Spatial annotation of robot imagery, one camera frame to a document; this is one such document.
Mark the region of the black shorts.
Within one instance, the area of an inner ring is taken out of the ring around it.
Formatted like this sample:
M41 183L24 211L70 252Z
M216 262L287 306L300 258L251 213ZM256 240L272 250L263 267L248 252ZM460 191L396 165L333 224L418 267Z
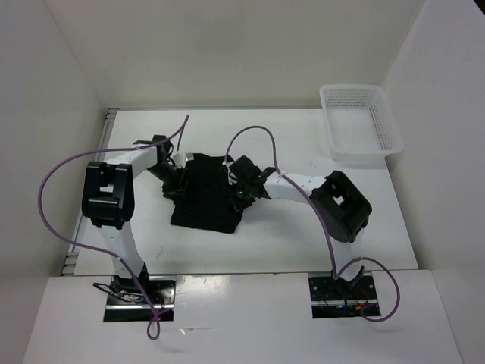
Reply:
M181 185L163 188L174 203L170 223L174 226L233 234L243 213L232 203L222 156L193 155L183 169Z

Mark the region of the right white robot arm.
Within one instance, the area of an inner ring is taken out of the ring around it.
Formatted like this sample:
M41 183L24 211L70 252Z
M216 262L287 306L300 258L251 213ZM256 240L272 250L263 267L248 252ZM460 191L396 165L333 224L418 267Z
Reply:
M341 171L326 177L288 174L275 167L261 170L246 156L225 162L230 193L236 209L257 199L282 199L307 203L324 229L329 247L333 292L351 297L359 288L364 268L352 266L361 259L361 246L371 204Z

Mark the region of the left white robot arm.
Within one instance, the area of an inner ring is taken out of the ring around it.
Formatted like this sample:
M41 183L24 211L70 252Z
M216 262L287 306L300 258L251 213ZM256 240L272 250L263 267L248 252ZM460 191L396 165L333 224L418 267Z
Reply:
M133 147L133 151L116 158L86 166L82 213L116 255L112 258L114 278L107 292L121 300L126 295L133 302L142 303L152 289L130 224L135 211L134 180L147 171L162 182L163 196L174 200L182 193L186 172L182 164L172 159L174 147L164 135L137 140Z

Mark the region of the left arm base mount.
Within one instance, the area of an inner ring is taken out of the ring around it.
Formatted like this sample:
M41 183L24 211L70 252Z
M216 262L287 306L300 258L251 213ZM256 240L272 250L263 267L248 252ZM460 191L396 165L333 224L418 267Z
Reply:
M146 292L160 322L174 320L174 304L177 278L175 276L151 276ZM107 294L103 322L149 322L152 311L145 297L138 290L115 290L114 281L97 284Z

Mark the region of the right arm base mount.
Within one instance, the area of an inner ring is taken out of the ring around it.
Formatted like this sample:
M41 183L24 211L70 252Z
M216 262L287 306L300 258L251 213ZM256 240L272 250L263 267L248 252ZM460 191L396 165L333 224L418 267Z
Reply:
M330 273L309 275L308 286L313 319L380 317L380 307L374 279L364 273L356 284L342 278L334 280Z

